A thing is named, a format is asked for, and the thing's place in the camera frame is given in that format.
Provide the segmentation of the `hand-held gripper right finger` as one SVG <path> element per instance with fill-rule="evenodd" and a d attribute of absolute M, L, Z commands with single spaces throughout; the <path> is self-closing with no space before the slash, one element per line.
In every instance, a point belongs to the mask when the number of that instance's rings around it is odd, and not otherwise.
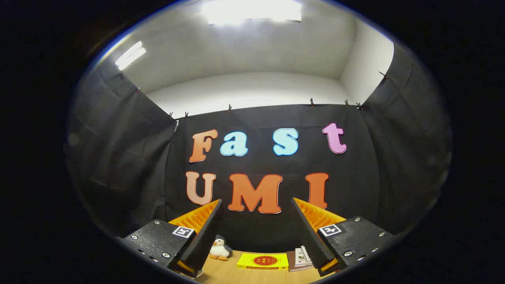
<path fill-rule="evenodd" d="M 364 217 L 343 218 L 292 198 L 296 234 L 320 276 L 337 273 L 375 257 L 395 235 Z"/>

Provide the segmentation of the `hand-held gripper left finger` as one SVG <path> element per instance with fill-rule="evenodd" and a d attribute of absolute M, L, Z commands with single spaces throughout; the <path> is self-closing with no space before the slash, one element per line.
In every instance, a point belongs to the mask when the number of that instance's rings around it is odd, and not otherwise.
<path fill-rule="evenodd" d="M 169 222 L 154 219 L 118 240 L 146 262 L 197 278 L 217 235 L 222 210 L 218 199 Z"/>

